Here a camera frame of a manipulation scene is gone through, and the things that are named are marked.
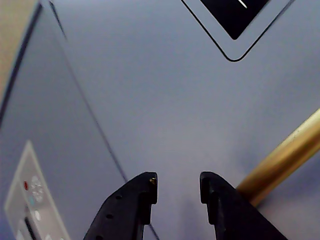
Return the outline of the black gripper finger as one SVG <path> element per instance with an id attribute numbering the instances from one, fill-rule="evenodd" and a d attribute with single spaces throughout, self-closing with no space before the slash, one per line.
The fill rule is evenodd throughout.
<path id="1" fill-rule="evenodd" d="M 143 172 L 112 193 L 101 205 L 85 240 L 142 240 L 158 201 L 158 175 Z"/>
<path id="2" fill-rule="evenodd" d="M 220 175 L 199 176 L 200 201 L 217 240 L 285 240 L 286 237 Z"/>

